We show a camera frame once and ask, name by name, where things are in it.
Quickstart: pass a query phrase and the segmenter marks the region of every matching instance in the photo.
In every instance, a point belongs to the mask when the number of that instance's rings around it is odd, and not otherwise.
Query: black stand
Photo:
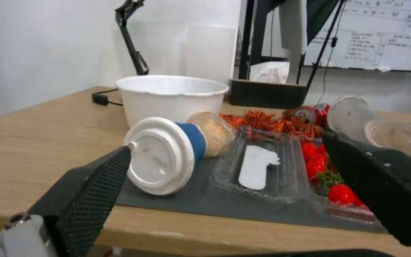
[[[320,54],[318,55],[318,58],[316,59],[315,65],[313,65],[312,73],[310,74],[309,81],[307,82],[307,89],[305,91],[306,96],[307,96],[307,93],[309,92],[310,85],[312,84],[313,77],[315,77],[316,70],[318,70],[318,67],[320,66],[320,61],[321,61],[321,58],[323,57],[324,49],[328,45],[329,38],[331,37],[331,33],[333,32],[334,26],[336,25],[337,18],[339,16],[339,13],[341,12],[342,7],[344,6],[344,4],[345,4],[345,0],[340,0],[338,8],[336,10],[336,13],[334,14],[334,18],[333,18],[333,21],[331,23],[331,26],[329,27],[328,34],[326,34],[326,38],[324,39],[323,45],[321,46]]]
[[[115,20],[120,28],[123,39],[128,47],[129,55],[131,56],[134,68],[136,68],[137,75],[147,75],[149,68],[140,52],[137,52],[131,37],[129,36],[128,29],[126,28],[127,20],[130,16],[139,8],[144,5],[144,0],[133,2],[132,0],[126,0],[124,4],[115,10]]]

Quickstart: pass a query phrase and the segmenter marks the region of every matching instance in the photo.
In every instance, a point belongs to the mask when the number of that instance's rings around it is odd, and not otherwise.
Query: soda can
[[[317,114],[317,121],[318,125],[321,127],[326,126],[328,123],[328,119],[326,118],[328,116],[328,111],[331,106],[329,104],[318,104],[316,106],[316,114]]]
[[[317,125],[317,122],[318,122],[318,118],[316,115],[316,109],[315,107],[310,106],[310,105],[304,105],[304,106],[299,107],[298,109],[295,109],[293,116],[301,117],[305,119],[306,122],[312,125]]]

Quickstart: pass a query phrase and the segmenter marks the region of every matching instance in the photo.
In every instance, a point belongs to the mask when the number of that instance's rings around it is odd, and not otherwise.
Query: plastic cup
[[[381,117],[369,109],[364,99],[344,96],[329,108],[327,119],[332,130],[342,132],[353,140],[369,143],[364,127],[368,122]]]
[[[154,195],[183,188],[207,148],[206,139],[195,124],[176,124],[161,117],[136,123],[123,145],[132,149],[127,177],[135,186]]]

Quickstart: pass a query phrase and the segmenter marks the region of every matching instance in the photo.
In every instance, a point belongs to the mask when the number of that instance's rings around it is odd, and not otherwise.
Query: clear plastic container
[[[247,145],[257,145],[274,151],[280,158],[279,165],[269,165],[266,186],[251,190],[238,182]],[[299,185],[301,177],[296,172],[293,139],[286,134],[269,133],[250,127],[241,127],[229,149],[215,165],[211,181],[216,186],[233,192],[280,203],[292,203],[302,197]]]
[[[326,213],[332,217],[342,218],[349,221],[363,223],[375,228],[383,229],[382,224],[375,215],[368,209],[359,208],[351,205],[339,205],[331,202],[327,197],[317,193],[317,189],[309,182],[307,178],[307,172],[305,169],[305,161],[302,156],[302,150],[300,146],[300,140],[298,138],[293,139],[293,150],[295,153],[295,163],[299,167],[299,173],[302,176],[302,183],[304,187],[304,197],[310,202],[312,207],[318,213]],[[319,145],[320,140],[313,140],[313,143]]]

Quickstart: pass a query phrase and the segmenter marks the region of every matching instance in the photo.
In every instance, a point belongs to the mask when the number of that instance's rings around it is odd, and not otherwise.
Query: plastic cup lid
[[[123,145],[132,148],[127,176],[147,193],[176,192],[193,173],[193,147],[185,132],[168,119],[141,120],[128,131]]]

